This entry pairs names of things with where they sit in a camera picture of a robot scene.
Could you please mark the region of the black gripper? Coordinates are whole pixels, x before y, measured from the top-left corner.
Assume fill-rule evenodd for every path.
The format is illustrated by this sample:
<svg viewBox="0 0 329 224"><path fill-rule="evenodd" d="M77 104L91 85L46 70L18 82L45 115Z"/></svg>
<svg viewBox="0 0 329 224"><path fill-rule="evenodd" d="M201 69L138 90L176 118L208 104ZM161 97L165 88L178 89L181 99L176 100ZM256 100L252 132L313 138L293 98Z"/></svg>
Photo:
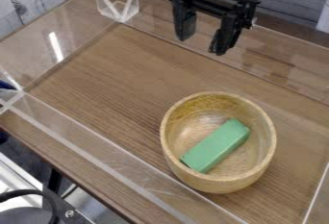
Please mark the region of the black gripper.
<svg viewBox="0 0 329 224"><path fill-rule="evenodd" d="M185 0L201 12L222 17L221 27L214 33L210 53L226 54L236 46L243 29L251 29L256 20L256 9L260 0ZM181 41L196 33L197 12L181 0L173 2L176 33Z"/></svg>

